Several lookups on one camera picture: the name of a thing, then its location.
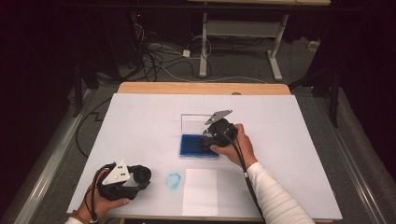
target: small blue object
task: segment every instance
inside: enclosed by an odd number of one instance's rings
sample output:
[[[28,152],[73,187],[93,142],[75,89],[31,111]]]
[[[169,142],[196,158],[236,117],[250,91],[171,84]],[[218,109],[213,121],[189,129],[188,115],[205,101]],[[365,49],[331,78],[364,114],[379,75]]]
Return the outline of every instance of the small blue object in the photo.
[[[217,158],[219,154],[212,150],[203,150],[201,148],[201,135],[183,134],[181,135],[180,156]]]
[[[168,177],[166,177],[165,183],[169,187],[169,189],[176,190],[178,185],[180,184],[180,174],[172,173]]]

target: white sleeve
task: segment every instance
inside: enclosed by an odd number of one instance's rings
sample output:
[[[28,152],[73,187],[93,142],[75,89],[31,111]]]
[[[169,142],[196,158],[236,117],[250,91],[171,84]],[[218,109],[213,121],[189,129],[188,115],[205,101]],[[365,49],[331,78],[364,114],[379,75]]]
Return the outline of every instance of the white sleeve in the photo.
[[[247,169],[257,201],[268,224],[315,223],[303,207],[259,162]]]
[[[64,224],[82,224],[82,222],[78,221],[73,217],[70,217]]]

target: person's left hand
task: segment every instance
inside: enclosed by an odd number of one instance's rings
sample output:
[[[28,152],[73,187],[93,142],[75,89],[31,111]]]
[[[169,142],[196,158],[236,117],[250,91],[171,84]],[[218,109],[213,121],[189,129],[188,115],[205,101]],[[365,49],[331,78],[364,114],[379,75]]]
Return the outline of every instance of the person's left hand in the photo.
[[[100,177],[102,176],[102,174],[104,172],[106,172],[107,169],[103,170],[99,176],[97,177],[97,180],[100,179]],[[91,217],[91,189],[92,189],[92,185],[90,185],[87,189],[87,196],[85,199],[83,199],[81,205],[79,206],[78,210],[76,211],[76,214],[83,218],[84,220],[86,220],[88,223],[90,223],[90,221],[92,220]],[[95,193],[94,193],[94,206],[95,206],[95,212],[97,215],[97,218],[103,217],[108,210],[113,209],[113,208],[118,208],[121,206],[124,206],[125,204],[128,204],[130,202],[129,199],[125,198],[125,199],[118,199],[115,201],[109,201],[106,198],[102,197],[99,193],[98,188],[95,188]]]

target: handheld controller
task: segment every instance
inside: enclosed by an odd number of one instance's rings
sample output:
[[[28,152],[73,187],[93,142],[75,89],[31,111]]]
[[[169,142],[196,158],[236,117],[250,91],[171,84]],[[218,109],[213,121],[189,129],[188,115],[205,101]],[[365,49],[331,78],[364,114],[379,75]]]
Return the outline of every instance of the handheld controller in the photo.
[[[206,124],[210,124],[210,126],[203,132],[201,137],[201,148],[203,150],[210,150],[210,146],[212,145],[227,147],[231,144],[231,141],[236,138],[238,131],[232,123],[224,118],[231,112],[233,111],[225,110],[216,112],[206,122]]]
[[[97,188],[102,197],[110,201],[121,198],[133,200],[137,193],[145,189],[150,183],[151,171],[145,166],[127,166],[124,161],[120,161],[117,164],[115,162],[111,163],[106,168],[109,170],[102,174]],[[136,187],[123,186],[130,178],[130,173],[134,174],[134,182],[137,183]]]

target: white table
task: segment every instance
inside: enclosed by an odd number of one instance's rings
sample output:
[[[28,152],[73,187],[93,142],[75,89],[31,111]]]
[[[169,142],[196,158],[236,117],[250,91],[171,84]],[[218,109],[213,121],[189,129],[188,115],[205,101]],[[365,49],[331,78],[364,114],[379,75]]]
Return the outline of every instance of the white table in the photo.
[[[151,184],[139,192],[132,203],[110,211],[112,217],[260,220],[239,167],[224,157],[186,160],[178,156],[182,114],[211,114],[232,109],[228,121],[245,125],[259,161],[299,200],[313,219],[331,222],[342,218],[299,106],[284,87],[196,83],[127,83],[121,86],[119,92],[140,93],[119,93],[113,97],[67,212],[80,205],[97,169],[125,159],[129,165],[147,166],[152,171]],[[266,88],[272,95],[257,95],[257,90]],[[174,94],[178,89],[194,94]],[[276,89],[284,94],[276,95]],[[200,94],[202,90],[209,94]],[[216,90],[222,93],[213,94]],[[224,93],[248,90],[256,95]],[[200,171],[205,171],[207,176],[189,175]],[[167,177],[173,174],[181,177],[175,189],[166,185]],[[186,192],[195,186],[187,185],[187,178],[217,186],[201,188],[206,190],[205,194],[196,195],[198,198],[217,197],[211,201],[208,211],[191,214],[191,202],[186,204],[185,199]]]

